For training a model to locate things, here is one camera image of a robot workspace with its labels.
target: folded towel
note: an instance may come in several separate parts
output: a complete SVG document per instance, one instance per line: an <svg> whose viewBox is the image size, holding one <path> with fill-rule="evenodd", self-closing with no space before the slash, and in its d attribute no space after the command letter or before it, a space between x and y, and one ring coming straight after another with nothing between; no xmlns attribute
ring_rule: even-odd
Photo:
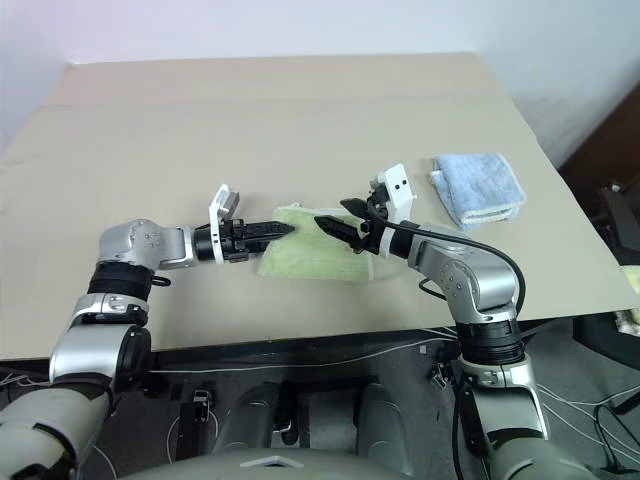
<svg viewBox="0 0 640 480"><path fill-rule="evenodd" d="M316 215L334 215L352 226L361 222L340 208L311 210L297 206L280 207L273 220L293 225L295 231L269 243L262 255L258 274L267 277L306 278L368 282L373 278L371 255L354 255L346 243L324 233Z"/></svg>
<svg viewBox="0 0 640 480"><path fill-rule="evenodd" d="M438 155L431 183L462 229L513 218L527 198L499 153Z"/></svg>

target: wire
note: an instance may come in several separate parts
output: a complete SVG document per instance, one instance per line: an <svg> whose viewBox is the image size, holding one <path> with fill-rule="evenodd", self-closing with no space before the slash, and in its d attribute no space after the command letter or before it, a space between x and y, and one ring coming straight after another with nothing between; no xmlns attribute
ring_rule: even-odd
<svg viewBox="0 0 640 480"><path fill-rule="evenodd" d="M173 428L176 426L176 423L178 423L178 420L180 420L180 415L178 415L175 420L173 422L171 422L171 426L169 427L169 431L167 432L167 458L169 459L169 463L173 463L173 460L171 460L171 446L169 445L169 439L171 438L171 432L173 431Z"/></svg>
<svg viewBox="0 0 640 480"><path fill-rule="evenodd" d="M433 295L434 297L439 298L440 300L446 300L446 299L447 299L447 297L445 297L443 294L438 293L438 292L436 292L435 290L431 290L431 289L429 289L429 288L425 287L425 285L426 285L427 283L429 283L430 281L431 281L431 279L430 279L430 278L425 278L424 280L421 280L421 281L418 283L418 288L419 288L420 290L422 290L423 292L428 293L429 295Z"/></svg>
<svg viewBox="0 0 640 480"><path fill-rule="evenodd" d="M450 338L452 340L457 340L458 339L458 337L456 335L453 335L451 333L439 332L438 330L434 330L432 328L421 328L420 330L422 330L424 332L433 333L433 334L436 334L436 335L441 335L441 336L444 336L446 338Z"/></svg>
<svg viewBox="0 0 640 480"><path fill-rule="evenodd" d="M208 370L149 370L149 373L176 373L176 374L188 374L188 373L226 373L226 372L250 372L254 370L268 370L272 368L321 368L321 367L332 367L335 365L345 365L347 363L360 362L362 360L367 360L368 358L378 357L380 355L384 355L386 353L394 352L396 350L400 350L402 348L410 348L415 347L416 345L423 345L429 342L436 341L444 341L444 342L457 342L458 340L454 340L449 337L438 337L438 338L428 338L427 340L420 340L419 342L413 342L406 345L398 345L395 347L387 348L385 350L381 350L379 352L374 352L369 355L364 355L362 357L350 358L348 360L340 360L338 362L329 362L329 363L308 363L308 364L280 364L280 365L259 365L256 367L240 367L240 368L211 368Z"/></svg>
<svg viewBox="0 0 640 480"><path fill-rule="evenodd" d="M540 393L543 393L545 395L547 395L548 397L553 398L554 400L557 400L559 402L562 402L568 406L570 406L571 408L573 408L574 410L577 410L578 412L582 413L583 415L589 417L592 421L595 422L596 417L594 417L593 415L591 415L589 412L587 412L586 410L583 410L582 408L573 405L571 402L569 402L568 400L562 398L560 395L556 394L555 392L551 391L548 387L545 387L542 384L538 384L538 390ZM616 437L613 433L611 433L605 426L602 426L602 429L605 431L605 433L607 433L612 439L614 439L616 442L618 442L620 445L622 445L623 447L627 448L628 450L630 450L631 452L635 453L636 455L640 456L640 450L636 450L632 447L630 447L629 445L627 445L626 443L624 443L622 440L620 440L618 437Z"/></svg>
<svg viewBox="0 0 640 480"><path fill-rule="evenodd" d="M504 252L501 252L497 248L494 248L490 245L480 243L480 242L475 242L468 238L456 237L454 235L446 235L444 233L431 232L429 230L421 230L419 228L414 228L414 227L409 227L407 225L399 225L397 223L389 222L385 218L382 218L380 216L378 209L375 207L371 199L367 200L367 211L376 220L381 222L385 227L393 228L394 230L397 230L400 232L411 233L412 235L420 235L423 237L435 238L437 240L444 240L446 242L459 243L461 245L467 245L469 247L479 248L480 250L484 250L485 252L492 253L495 256L501 258L511 267L511 270L513 270L513 273L515 274L518 280L518 299L516 301L516 313L520 313L520 310L522 309L522 305L524 304L524 297L526 294L527 287L524 280L524 275L522 274L522 270L520 270L520 267L518 266L518 264L509 255L507 255Z"/></svg>
<svg viewBox="0 0 640 480"><path fill-rule="evenodd" d="M549 413L551 413L554 417L556 417L558 420L560 420L562 423L564 423L565 425L567 425L569 428L571 428L572 430L574 430L575 432L579 433L580 435L582 435L583 437L591 440L594 443L597 443L600 446L604 446L604 443L602 443L600 440L593 438L591 435L584 433L582 430L580 430L578 427L575 427L573 424L571 424L569 421L565 420L558 412L556 412L555 410L553 410L549 405L547 405L546 403L543 403L542 406L544 408L546 408ZM631 455L626 454L625 452L623 452L622 450L617 449L616 447L611 447L611 449L614 452L619 453L620 455L624 455L625 457L627 457L629 460L631 460L632 462L637 463L638 465L640 465L640 460L632 457Z"/></svg>
<svg viewBox="0 0 640 480"><path fill-rule="evenodd" d="M453 403L453 426L451 429L451 454L453 456L453 469L456 471L456 478L464 480L462 467L460 466L460 445L458 442L458 420L460 418L460 404L456 398Z"/></svg>
<svg viewBox="0 0 640 480"><path fill-rule="evenodd" d="M548 387L545 387L544 385L542 385L540 383L538 384L538 386L551 391ZM597 405L604 405L605 403L608 403L609 401L613 400L614 398L618 398L618 397L620 397L622 395L626 395L627 393L635 392L636 390L640 390L640 385L636 385L635 387L630 387L630 388L627 388L626 390L623 390L621 392L614 393L613 395L609 395L608 397L603 398L599 402L577 402L577 401L574 401L574 400L567 400L567 399L564 399L564 398L562 400L564 400L567 403L571 403L573 405L586 405L588 407L595 407Z"/></svg>
<svg viewBox="0 0 640 480"><path fill-rule="evenodd" d="M213 418L213 421L216 424L216 432L215 432L215 438L218 438L218 434L220 433L220 422L218 421L218 417L216 416L216 414L214 412L212 412L211 410L209 410L209 416L211 418ZM171 459L171 445L170 445L170 439L171 439L171 432L173 432L173 429L176 426L176 423L178 423L178 420L180 420L180 415L178 415L173 422L171 422L171 426L169 427L169 431L167 432L167 440L166 440L166 447L167 447L167 458L169 459L169 463L173 463L173 460Z"/></svg>
<svg viewBox="0 0 640 480"><path fill-rule="evenodd" d="M620 473L620 471L623 470L624 467L620 463L620 460L618 460L618 457L616 457L616 454L613 453L611 444L609 443L609 440L607 440L607 436L602 431L602 425L600 424L599 418L600 407L601 405L598 405L594 410L594 424L596 427L596 432L598 433L598 438L600 438L600 440L602 440L602 442L604 443L605 455L607 456L607 469L614 473Z"/></svg>
<svg viewBox="0 0 640 480"><path fill-rule="evenodd" d="M114 480L118 480L118 474L116 473L116 467L113 466L113 462L111 462L111 459L97 445L94 445L93 448L94 448L94 450L96 452L98 452L100 455L102 455L102 458L104 458L104 460L109 465L109 469L111 470L111 473L113 474Z"/></svg>
<svg viewBox="0 0 640 480"><path fill-rule="evenodd" d="M211 418L213 418L213 421L216 423L216 436L215 436L215 439L217 440L218 433L220 433L220 423L218 422L218 417L216 417L216 414L213 413L211 410L209 410L209 416Z"/></svg>
<svg viewBox="0 0 640 480"><path fill-rule="evenodd" d="M618 422L618 424L624 429L624 431L627 432L627 435L629 435L633 439L633 441L636 443L636 445L640 446L640 442L638 442L638 439L633 434L633 432L631 432L631 430L629 430L629 428L624 424L624 422L622 420L620 420L618 415L616 415L613 410L611 410L606 405L598 405L598 406L595 407L595 409L593 411L593 415L595 417L594 418L594 424L595 424L595 427L596 427L596 431L598 432L598 435L600 436L600 438L604 442L605 447L608 450L609 455L611 456L611 460L612 460L611 466L614 468L616 473L624 473L625 472L624 467L622 466L620 461L617 459L616 455L613 453L611 445L609 444L609 441L607 440L607 437L605 436L605 434L603 432L604 427L600 423L600 410L602 410L602 409L605 409L606 411L608 411L611 414L611 416L616 420L616 422Z"/></svg>

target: blue towel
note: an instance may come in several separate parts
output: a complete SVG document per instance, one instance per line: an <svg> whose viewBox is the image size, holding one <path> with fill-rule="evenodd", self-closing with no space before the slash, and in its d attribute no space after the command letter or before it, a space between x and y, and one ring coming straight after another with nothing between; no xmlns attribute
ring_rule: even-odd
<svg viewBox="0 0 640 480"><path fill-rule="evenodd" d="M431 182L463 230L513 218L527 199L499 153L438 155Z"/></svg>

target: table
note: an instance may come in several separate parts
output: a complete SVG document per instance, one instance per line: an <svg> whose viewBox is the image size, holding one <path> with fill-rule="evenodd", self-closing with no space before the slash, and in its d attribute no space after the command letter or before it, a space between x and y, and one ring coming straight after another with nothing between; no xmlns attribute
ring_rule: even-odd
<svg viewBox="0 0 640 480"><path fill-rule="evenodd" d="M472 232L527 279L521 320L639 306L511 99L471 54L72 66L2 161L0 359L46 357L85 293L102 231L200 225L219 184L246 221L333 207L404 163L413 219L452 225L427 179L438 153L499 151L528 195ZM259 260L168 272L154 349L451 325L399 259L368 284L263 278Z"/></svg>

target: black cable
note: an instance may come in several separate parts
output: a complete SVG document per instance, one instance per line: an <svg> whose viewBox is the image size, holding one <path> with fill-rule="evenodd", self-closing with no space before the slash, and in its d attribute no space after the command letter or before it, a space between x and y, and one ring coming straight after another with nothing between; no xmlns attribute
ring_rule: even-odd
<svg viewBox="0 0 640 480"><path fill-rule="evenodd" d="M611 473L619 473L622 470L622 464L620 463L620 460L618 460L618 457L616 457L616 454L613 453L611 444L609 444L609 440L602 430L602 425L600 424L599 418L600 407L602 407L602 405L596 406L593 411L596 432L598 432L598 437L600 437L600 441L602 441L602 443L604 444L605 454L607 456L607 470Z"/></svg>
<svg viewBox="0 0 640 480"><path fill-rule="evenodd" d="M451 454L453 455L453 469L456 471L456 478L464 480L462 467L460 466L460 448L458 446L458 419L460 418L460 408L458 399L453 402L453 428L451 430Z"/></svg>
<svg viewBox="0 0 640 480"><path fill-rule="evenodd" d="M424 279L424 280L422 280L420 283L418 283L418 288L419 288L420 290L422 290L423 292L428 293L429 295L433 295L434 297L440 298L440 299L442 299L442 300L446 300L446 299L447 299L447 297L445 297L445 296L444 296L444 295L442 295L441 293L438 293L438 292L436 292L436 291L433 291L433 290L431 290L431 289L429 289L429 288L425 287L425 285L426 285L427 283L429 283L430 281L431 281L431 279L430 279L430 278L425 278L425 279Z"/></svg>
<svg viewBox="0 0 640 480"><path fill-rule="evenodd" d="M13 402L13 398L11 397L11 385L13 385L12 383L7 383L6 389L7 389L7 402L11 403Z"/></svg>
<svg viewBox="0 0 640 480"><path fill-rule="evenodd" d="M633 434L633 432L629 429L629 427L627 427L624 424L624 422L620 420L620 417L618 417L618 415L611 408L609 408L606 405L596 405L595 409L593 410L594 423L595 423L596 431L598 432L598 436L602 439L602 443L604 443L605 448L608 451L608 454L609 454L608 456L611 457L612 462L609 463L609 466L613 467L613 472L615 473L625 473L628 470L624 469L624 467L622 466L618 458L613 453L613 449L611 448L611 445L609 444L609 440L607 439L607 436L605 435L605 432L602 428L602 423L600 422L600 410L602 409L606 410L611 414L611 416L615 419L615 421L618 422L618 424L624 429L624 431L627 432L627 435L629 435L629 437L639 447L640 447L640 441L638 441L638 438Z"/></svg>
<svg viewBox="0 0 640 480"><path fill-rule="evenodd" d="M367 200L367 211L371 214L376 220L381 222L385 227L393 228L399 232L411 233L412 235L421 235L423 237L435 238L437 240L444 240L446 242L459 243L461 245L467 245L469 247L479 248L480 250L484 250L485 252L489 252L494 254L495 256L504 260L513 273L515 274L518 280L518 300L516 301L516 313L520 313L522 309L522 305L524 304L524 297L526 293L526 284L524 280L524 275L522 274L522 270L518 267L518 264L506 253L501 252L497 248L494 248L490 245L486 245L484 243L475 242L468 238L456 237L454 235L446 235L444 233L436 233L430 232L428 230L420 230L419 228L408 227L406 225L399 225L397 223L389 222L386 219L380 216L378 209L373 204L372 200Z"/></svg>

